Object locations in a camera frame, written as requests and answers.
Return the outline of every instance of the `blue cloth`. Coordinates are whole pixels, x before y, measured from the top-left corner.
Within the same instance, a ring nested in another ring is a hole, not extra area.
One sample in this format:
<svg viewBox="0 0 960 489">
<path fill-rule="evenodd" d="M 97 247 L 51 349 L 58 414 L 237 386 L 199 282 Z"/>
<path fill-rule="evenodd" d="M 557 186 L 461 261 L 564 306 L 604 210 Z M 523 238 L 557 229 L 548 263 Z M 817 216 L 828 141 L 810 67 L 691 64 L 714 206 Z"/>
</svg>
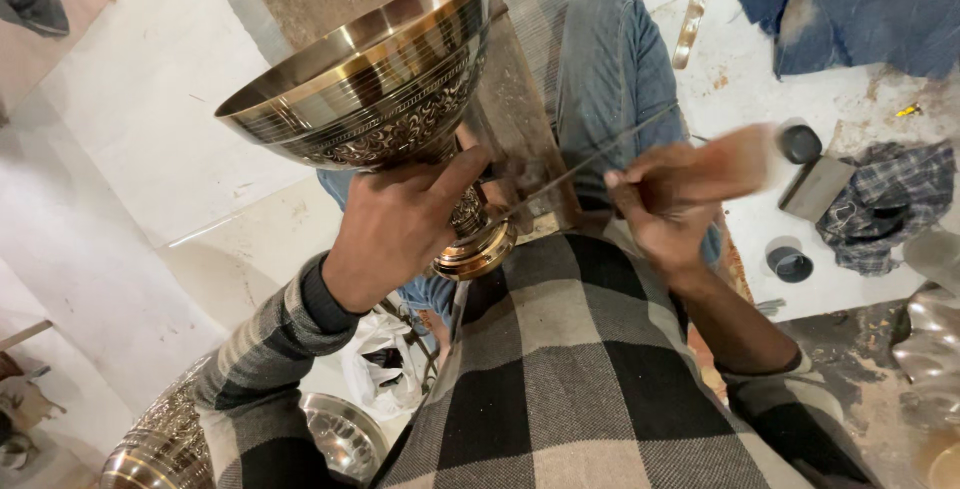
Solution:
<svg viewBox="0 0 960 489">
<path fill-rule="evenodd" d="M 887 62 L 945 78 L 960 55 L 960 0 L 739 0 L 775 38 L 774 73 Z"/>
<path fill-rule="evenodd" d="M 677 99 L 677 82 L 657 25 L 642 0 L 572 0 L 559 54 L 557 139 L 572 166 L 594 155 L 621 131 L 636 127 Z M 653 146 L 684 139 L 674 109 L 574 176 L 583 209 L 612 207 L 603 175 L 626 168 Z M 354 172 L 318 170 L 319 182 L 344 209 Z M 711 225 L 702 243 L 708 263 L 720 257 L 720 232 Z M 433 309 L 450 326 L 456 283 L 418 276 L 397 291 L 414 309 Z"/>
</svg>

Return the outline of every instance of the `striped sleeve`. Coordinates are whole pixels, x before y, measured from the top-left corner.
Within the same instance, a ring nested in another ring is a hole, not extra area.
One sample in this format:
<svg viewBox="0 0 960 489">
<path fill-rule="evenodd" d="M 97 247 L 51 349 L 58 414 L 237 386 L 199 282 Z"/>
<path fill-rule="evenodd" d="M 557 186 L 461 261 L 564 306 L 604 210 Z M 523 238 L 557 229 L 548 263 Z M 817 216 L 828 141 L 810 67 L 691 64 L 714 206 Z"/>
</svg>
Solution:
<svg viewBox="0 0 960 489">
<path fill-rule="evenodd" d="M 763 375 L 721 369 L 730 408 L 815 487 L 879 487 L 844 429 L 840 401 L 810 358 L 801 350 L 791 368 Z"/>
<path fill-rule="evenodd" d="M 335 486 L 297 389 L 314 357 L 342 348 L 359 320 L 319 279 L 325 256 L 307 262 L 201 370 L 194 397 L 220 489 Z"/>
</svg>

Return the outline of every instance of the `brass goblet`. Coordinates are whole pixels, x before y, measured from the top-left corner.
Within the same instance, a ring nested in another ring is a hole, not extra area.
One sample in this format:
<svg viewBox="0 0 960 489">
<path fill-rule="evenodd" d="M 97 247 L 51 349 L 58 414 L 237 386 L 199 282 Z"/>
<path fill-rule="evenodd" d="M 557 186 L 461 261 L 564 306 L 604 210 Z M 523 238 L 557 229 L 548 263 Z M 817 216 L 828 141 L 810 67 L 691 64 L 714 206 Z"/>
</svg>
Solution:
<svg viewBox="0 0 960 489">
<path fill-rule="evenodd" d="M 217 108 L 245 138 L 314 168 L 382 171 L 439 163 L 483 71 L 490 0 L 393 0 L 273 67 Z M 458 242 L 437 273 L 468 279 L 513 248 L 509 219 L 489 218 L 468 189 L 450 224 Z"/>
</svg>

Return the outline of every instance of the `shiny metal vessel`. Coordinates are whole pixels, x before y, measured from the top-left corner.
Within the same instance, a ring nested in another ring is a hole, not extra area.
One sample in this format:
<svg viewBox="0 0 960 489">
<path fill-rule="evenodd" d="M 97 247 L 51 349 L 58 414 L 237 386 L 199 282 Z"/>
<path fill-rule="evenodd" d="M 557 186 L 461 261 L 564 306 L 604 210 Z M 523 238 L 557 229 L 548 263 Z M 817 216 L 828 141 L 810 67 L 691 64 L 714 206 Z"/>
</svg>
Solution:
<svg viewBox="0 0 960 489">
<path fill-rule="evenodd" d="M 213 489 L 213 467 L 191 390 L 197 360 L 147 408 L 106 459 L 100 489 Z M 326 394 L 300 399 L 307 428 L 330 470 L 362 483 L 374 477 L 390 450 L 383 430 L 358 406 Z"/>
<path fill-rule="evenodd" d="M 329 170 L 435 164 L 457 152 L 454 130 L 483 72 L 490 0 L 393 0 L 273 67 L 217 108 L 244 138 Z M 475 188 L 451 217 L 459 238 L 489 218 Z M 512 220 L 454 244 L 434 270 L 467 279 L 513 249 Z"/>
</svg>

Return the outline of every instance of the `black and white checkered sweater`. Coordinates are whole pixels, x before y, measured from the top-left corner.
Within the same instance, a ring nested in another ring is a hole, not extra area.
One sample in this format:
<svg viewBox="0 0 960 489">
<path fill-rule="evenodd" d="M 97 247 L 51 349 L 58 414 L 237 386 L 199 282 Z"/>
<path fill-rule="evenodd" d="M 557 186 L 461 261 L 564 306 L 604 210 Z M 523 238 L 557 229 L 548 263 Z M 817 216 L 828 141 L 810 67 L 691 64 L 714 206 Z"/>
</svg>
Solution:
<svg viewBox="0 0 960 489">
<path fill-rule="evenodd" d="M 322 264 L 308 262 L 203 369 L 197 405 L 221 489 L 341 483 L 297 407 L 313 358 L 356 326 Z M 725 374 L 731 412 L 702 383 L 663 284 L 606 240 L 520 246 L 456 303 L 450 357 L 378 487 L 873 486 L 810 360 Z"/>
</svg>

